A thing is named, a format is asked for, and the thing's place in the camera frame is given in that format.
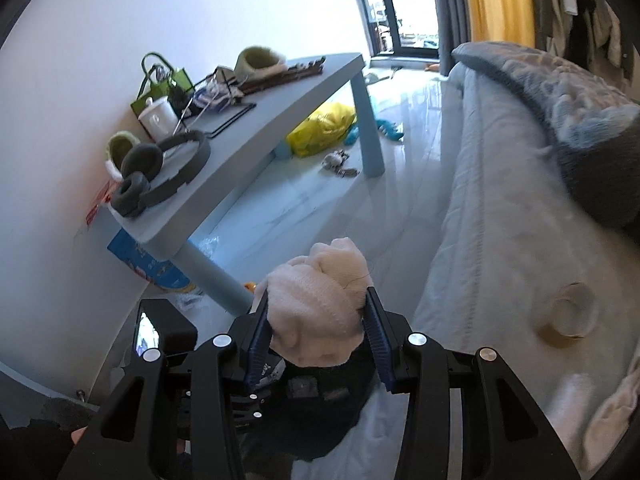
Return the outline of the person's left hand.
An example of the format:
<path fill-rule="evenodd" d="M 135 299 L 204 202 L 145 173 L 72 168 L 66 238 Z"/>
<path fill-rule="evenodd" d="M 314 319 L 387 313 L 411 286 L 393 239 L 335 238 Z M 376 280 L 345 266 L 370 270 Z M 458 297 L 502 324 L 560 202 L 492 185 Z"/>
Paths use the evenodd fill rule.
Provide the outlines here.
<path fill-rule="evenodd" d="M 80 441 L 80 439 L 82 438 L 82 436 L 84 435 L 86 430 L 87 430 L 87 427 L 82 427 L 82 428 L 79 428 L 79 429 L 73 431 L 70 434 L 70 437 L 72 438 L 72 441 L 73 441 L 74 445 L 78 445 L 78 442 Z"/>

